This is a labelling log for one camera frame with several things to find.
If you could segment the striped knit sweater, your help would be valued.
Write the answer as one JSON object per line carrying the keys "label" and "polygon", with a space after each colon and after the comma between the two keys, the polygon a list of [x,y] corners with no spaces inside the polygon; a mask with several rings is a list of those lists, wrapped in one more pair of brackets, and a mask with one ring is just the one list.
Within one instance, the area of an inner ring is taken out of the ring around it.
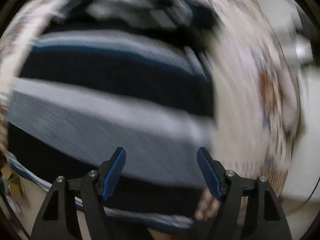
{"label": "striped knit sweater", "polygon": [[193,225],[196,161],[214,133],[199,0],[28,0],[1,38],[1,139],[10,166],[49,189],[110,159],[126,163],[106,214],[163,231]]}

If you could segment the cardboard box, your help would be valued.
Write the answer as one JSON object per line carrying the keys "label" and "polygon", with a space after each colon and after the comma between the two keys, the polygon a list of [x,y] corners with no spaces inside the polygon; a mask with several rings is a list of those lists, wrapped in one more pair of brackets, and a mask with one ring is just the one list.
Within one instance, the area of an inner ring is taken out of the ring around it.
{"label": "cardboard box", "polygon": [[9,192],[16,200],[24,196],[24,186],[19,175],[8,165],[1,168],[1,172],[8,183]]}

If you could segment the floral bed blanket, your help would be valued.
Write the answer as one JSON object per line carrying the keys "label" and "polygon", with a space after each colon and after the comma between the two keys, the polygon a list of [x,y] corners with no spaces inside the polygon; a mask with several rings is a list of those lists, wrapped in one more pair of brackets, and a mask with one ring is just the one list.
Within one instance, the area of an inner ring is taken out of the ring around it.
{"label": "floral bed blanket", "polygon": [[[214,85],[214,133],[207,150],[241,176],[265,175],[280,194],[300,117],[296,79],[254,0],[199,1],[217,15],[205,40]],[[1,134],[3,114],[1,106]],[[1,166],[5,154],[1,139]],[[193,219],[215,211],[205,185]]]}

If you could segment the white bed headboard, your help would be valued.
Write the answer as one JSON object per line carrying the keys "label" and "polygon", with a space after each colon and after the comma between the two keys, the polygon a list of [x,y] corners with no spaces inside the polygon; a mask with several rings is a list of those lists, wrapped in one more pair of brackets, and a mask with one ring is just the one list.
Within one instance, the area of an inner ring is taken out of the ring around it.
{"label": "white bed headboard", "polygon": [[298,74],[301,121],[283,195],[319,201],[319,29],[299,0],[257,0]]}

